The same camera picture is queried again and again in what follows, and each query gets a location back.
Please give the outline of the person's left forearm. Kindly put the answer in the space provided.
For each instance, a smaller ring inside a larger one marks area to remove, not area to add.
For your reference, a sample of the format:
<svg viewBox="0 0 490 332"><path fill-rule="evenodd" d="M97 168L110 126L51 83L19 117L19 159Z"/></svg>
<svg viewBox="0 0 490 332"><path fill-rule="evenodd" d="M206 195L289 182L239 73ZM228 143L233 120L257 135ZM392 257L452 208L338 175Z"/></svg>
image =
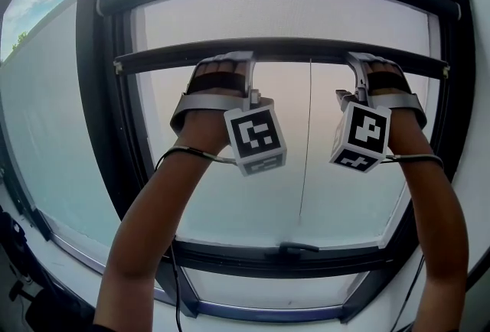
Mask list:
<svg viewBox="0 0 490 332"><path fill-rule="evenodd" d="M158 265L209 165L206 158L172 152L134 200L109 252L93 332L152 332Z"/></svg>

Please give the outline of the large frosted glass pane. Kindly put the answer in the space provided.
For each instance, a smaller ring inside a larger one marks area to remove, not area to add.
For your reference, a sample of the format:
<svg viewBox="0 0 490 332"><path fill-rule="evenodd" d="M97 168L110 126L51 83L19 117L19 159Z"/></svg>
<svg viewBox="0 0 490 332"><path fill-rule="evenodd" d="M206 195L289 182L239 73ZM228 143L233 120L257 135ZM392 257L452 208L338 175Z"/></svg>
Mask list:
<svg viewBox="0 0 490 332"><path fill-rule="evenodd" d="M0 97L34 205L105 246L119 218L96 163L76 59L77 0L12 0L2 25Z"/></svg>

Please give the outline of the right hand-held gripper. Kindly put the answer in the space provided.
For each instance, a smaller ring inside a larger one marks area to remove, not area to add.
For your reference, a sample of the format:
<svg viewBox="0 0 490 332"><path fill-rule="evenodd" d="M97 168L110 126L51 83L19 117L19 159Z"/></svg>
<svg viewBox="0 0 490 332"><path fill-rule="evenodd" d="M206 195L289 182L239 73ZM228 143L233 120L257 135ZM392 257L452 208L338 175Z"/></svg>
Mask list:
<svg viewBox="0 0 490 332"><path fill-rule="evenodd" d="M369 94L364 63L374 61L398 66L396 63L356 52L347 53L345 61L354 72L355 88L352 93L336 91L343 116L335 131L330 162L367 173L387 157L390 117L394 109L411 110L421 127L426 126L427 120L417 94L412 91L411 94Z"/></svg>

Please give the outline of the person's right forearm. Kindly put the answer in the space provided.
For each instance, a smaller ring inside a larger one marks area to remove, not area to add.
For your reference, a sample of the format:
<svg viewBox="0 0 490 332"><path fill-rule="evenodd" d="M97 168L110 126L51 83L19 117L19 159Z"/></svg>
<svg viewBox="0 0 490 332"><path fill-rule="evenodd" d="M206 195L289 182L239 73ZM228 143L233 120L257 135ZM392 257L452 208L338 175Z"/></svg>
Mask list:
<svg viewBox="0 0 490 332"><path fill-rule="evenodd" d="M459 200L435 161L401 165L426 260L426 283L413 332L459 332L466 296L469 241Z"/></svg>

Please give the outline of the black office chair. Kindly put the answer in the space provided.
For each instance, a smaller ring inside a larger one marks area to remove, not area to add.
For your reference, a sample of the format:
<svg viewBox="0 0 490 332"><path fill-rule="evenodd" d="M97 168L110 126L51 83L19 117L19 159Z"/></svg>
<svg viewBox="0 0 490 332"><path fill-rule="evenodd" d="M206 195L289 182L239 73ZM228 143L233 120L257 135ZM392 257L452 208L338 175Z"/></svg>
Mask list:
<svg viewBox="0 0 490 332"><path fill-rule="evenodd" d="M58 288L42 288L35 296L23 290L16 281L8 297L26 299L29 306L24 319L34 332L90 332L94 309L72 294Z"/></svg>

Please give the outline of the person's right hand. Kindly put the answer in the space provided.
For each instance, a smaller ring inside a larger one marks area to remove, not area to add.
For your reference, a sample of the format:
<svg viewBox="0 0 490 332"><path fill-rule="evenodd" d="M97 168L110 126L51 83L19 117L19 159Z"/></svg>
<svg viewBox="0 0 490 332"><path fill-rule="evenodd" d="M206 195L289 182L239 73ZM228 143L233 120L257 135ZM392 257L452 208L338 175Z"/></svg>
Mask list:
<svg viewBox="0 0 490 332"><path fill-rule="evenodd" d="M407 93L411 94L410 86L403 72L396 65L381 62L365 62L369 94L371 96Z"/></svg>

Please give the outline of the black window frame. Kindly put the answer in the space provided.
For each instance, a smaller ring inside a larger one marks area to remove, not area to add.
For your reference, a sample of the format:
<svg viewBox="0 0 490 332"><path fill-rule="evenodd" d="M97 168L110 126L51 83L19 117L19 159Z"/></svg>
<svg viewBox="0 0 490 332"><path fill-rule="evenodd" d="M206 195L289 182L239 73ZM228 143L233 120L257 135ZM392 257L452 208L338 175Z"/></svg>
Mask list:
<svg viewBox="0 0 490 332"><path fill-rule="evenodd" d="M453 176L475 82L472 14L469 0L460 2L460 16L449 22L394 0L156 0L111 16L102 14L100 0L77 0L83 114L119 223L175 140L169 121L194 65L235 50L140 73L127 73L118 58L181 44L319 38L443 60L439 79L401 67L426 113L424 131ZM250 177L230 165L210 166L178 228L174 255L159 264L155 331L176 332L183 329L183 317L200 315L259 324L347 324L418 249L413 207L398 165L360 174L329 163L341 118L335 91L354 88L345 58L342 63L266 61L253 52L253 85L275 102L286 164ZM34 205L15 160L1 97L0 133L8 152L8 189L20 189L31 227L99 274L111 243L62 228ZM281 242L320 251L265 255Z"/></svg>

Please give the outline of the black equipment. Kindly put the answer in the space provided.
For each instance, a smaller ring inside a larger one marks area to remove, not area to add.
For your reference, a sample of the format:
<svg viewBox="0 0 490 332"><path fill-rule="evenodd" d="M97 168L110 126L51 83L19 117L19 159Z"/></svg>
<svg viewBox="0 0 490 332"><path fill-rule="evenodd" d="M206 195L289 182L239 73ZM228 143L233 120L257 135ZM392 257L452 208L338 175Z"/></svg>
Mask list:
<svg viewBox="0 0 490 332"><path fill-rule="evenodd" d="M32 281L32 254L24 230L0 207L0 245L15 270L28 282Z"/></svg>

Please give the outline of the person's left hand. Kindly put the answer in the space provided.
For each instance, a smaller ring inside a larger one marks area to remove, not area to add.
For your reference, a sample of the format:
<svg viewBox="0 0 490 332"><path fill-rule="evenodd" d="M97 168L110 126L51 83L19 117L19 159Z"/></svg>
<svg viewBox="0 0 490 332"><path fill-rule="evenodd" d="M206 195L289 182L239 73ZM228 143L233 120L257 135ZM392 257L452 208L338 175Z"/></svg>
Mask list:
<svg viewBox="0 0 490 332"><path fill-rule="evenodd" d="M186 93L245 97L246 73L243 62L225 60L200 63L194 69Z"/></svg>

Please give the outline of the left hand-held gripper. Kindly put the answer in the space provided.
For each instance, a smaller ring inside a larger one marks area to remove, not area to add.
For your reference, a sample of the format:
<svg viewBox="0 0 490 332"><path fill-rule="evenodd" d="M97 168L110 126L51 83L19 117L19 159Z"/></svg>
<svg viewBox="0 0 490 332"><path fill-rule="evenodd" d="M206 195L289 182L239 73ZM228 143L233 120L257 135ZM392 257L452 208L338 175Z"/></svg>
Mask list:
<svg viewBox="0 0 490 332"><path fill-rule="evenodd" d="M222 158L190 147L177 147L174 150L181 149L220 164L232 164L238 167L245 177L282 167L286 163L287 147L276 117L274 101L262 96L258 89L253 88L253 70L256 63L254 53L234 51L204 58L198 64L225 60L246 64L245 97L188 95L186 89L179 99L170 126L178 135L184 127L185 116L188 113L219 112L224 117L234 156Z"/></svg>

